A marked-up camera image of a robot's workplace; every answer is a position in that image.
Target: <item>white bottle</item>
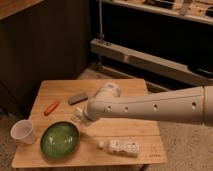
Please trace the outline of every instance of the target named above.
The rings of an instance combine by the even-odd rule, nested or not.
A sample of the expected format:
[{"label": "white bottle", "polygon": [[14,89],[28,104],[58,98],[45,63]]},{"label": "white bottle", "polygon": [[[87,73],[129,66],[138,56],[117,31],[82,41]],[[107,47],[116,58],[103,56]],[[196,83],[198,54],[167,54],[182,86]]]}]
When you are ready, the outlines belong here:
[{"label": "white bottle", "polygon": [[128,140],[99,141],[98,148],[110,154],[117,154],[128,157],[137,157],[139,154],[139,144]]}]

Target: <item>floor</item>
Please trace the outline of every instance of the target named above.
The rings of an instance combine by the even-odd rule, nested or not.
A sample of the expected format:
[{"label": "floor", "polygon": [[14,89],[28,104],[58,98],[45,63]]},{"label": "floor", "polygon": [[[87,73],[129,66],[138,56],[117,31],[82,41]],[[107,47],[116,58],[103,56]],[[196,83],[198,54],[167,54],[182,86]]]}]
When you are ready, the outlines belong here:
[{"label": "floor", "polygon": [[[87,68],[79,79],[110,78]],[[0,115],[0,171],[13,171],[12,158],[16,149],[9,135],[11,126],[17,121],[14,116]],[[167,153],[166,164],[149,165],[146,171],[212,171],[213,127],[159,122],[162,140]],[[141,166],[112,166],[89,168],[44,169],[47,171],[139,171]],[[19,171],[43,171],[43,169],[19,169]]]}]

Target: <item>green bowl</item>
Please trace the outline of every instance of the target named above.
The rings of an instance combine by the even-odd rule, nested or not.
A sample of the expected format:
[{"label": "green bowl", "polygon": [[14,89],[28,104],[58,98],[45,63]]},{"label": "green bowl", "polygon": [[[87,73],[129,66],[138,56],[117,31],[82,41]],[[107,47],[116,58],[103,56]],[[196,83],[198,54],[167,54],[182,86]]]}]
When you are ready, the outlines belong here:
[{"label": "green bowl", "polygon": [[79,141],[79,131],[70,122],[56,122],[46,129],[41,138],[41,151],[52,159],[61,159],[71,154]]}]

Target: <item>paper cup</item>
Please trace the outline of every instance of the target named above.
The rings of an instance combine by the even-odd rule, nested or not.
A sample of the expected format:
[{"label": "paper cup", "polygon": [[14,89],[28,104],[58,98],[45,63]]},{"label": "paper cup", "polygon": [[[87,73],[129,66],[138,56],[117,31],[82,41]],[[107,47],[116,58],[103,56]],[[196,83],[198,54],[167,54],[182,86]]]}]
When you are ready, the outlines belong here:
[{"label": "paper cup", "polygon": [[11,128],[11,137],[26,144],[35,143],[33,124],[29,120],[20,120]]}]

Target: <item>wooden table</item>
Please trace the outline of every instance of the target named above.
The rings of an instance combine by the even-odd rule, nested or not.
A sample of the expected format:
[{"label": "wooden table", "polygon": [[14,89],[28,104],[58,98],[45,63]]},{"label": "wooden table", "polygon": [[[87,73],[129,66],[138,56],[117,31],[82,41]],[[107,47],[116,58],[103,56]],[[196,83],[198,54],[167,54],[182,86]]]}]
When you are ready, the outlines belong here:
[{"label": "wooden table", "polygon": [[0,20],[42,1],[43,0],[0,0]]},{"label": "wooden table", "polygon": [[[105,82],[117,83],[122,96],[146,95],[147,88],[142,79],[123,80],[71,80],[44,81],[33,105],[29,119],[36,127],[37,141],[33,145],[20,144],[15,153],[13,168],[135,165],[166,162],[166,155],[157,123],[154,121],[131,119],[100,119],[90,127],[78,125],[80,144],[76,152],[60,161],[48,160],[40,151],[40,138],[45,129],[57,121],[70,121],[74,109],[83,107],[87,101],[73,106],[68,105],[69,97],[86,92],[92,97]],[[58,108],[49,116],[44,116],[45,108],[55,100],[60,100]],[[97,148],[99,140],[131,139],[139,142],[140,154],[137,158],[128,158],[107,154]]]}]

